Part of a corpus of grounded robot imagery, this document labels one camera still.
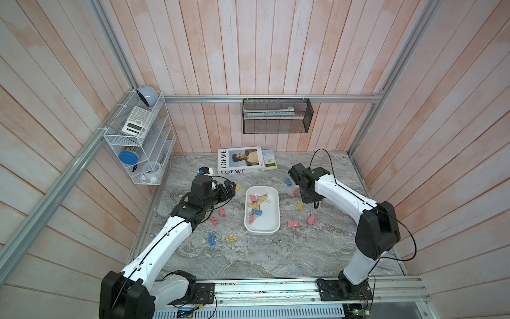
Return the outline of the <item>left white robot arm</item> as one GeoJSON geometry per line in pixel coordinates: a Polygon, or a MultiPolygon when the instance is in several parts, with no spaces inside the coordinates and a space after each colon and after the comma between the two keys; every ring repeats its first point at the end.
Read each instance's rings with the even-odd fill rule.
{"type": "Polygon", "coordinates": [[[196,278],[174,271],[158,275],[176,249],[203,223],[218,204],[236,195],[236,183],[218,182],[215,175],[198,174],[191,190],[172,209],[169,219],[152,242],[120,272],[110,271],[100,286],[100,318],[152,318],[168,304],[199,301],[196,278]]]}

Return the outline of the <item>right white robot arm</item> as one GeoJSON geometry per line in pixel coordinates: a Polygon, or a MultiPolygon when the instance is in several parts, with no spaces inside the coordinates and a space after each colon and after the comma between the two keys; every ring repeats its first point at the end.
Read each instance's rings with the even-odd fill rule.
{"type": "Polygon", "coordinates": [[[369,278],[378,260],[401,240],[393,205],[357,193],[322,167],[311,169],[299,163],[292,166],[288,174],[299,186],[304,203],[317,204],[328,199],[356,223],[357,249],[339,274],[339,282],[348,288],[360,286],[369,278]]]}

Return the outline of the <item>white storage box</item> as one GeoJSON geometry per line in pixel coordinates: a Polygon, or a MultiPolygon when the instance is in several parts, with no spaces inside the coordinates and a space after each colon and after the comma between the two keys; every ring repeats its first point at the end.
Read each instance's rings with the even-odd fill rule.
{"type": "Polygon", "coordinates": [[[253,186],[246,191],[244,226],[252,235],[268,236],[280,228],[278,191],[269,186],[253,186]]]}

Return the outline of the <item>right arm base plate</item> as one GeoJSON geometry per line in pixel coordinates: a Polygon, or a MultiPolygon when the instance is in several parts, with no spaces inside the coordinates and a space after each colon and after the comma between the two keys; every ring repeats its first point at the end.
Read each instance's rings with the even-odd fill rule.
{"type": "Polygon", "coordinates": [[[359,285],[352,285],[348,280],[316,280],[317,289],[320,294],[321,301],[372,301],[373,291],[369,286],[368,280],[359,285]]]}

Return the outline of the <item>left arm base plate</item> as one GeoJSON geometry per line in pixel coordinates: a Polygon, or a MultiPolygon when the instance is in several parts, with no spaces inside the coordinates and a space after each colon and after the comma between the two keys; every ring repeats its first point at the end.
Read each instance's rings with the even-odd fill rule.
{"type": "Polygon", "coordinates": [[[188,306],[192,304],[213,304],[215,302],[214,283],[191,284],[185,296],[171,303],[174,307],[188,306]]]}

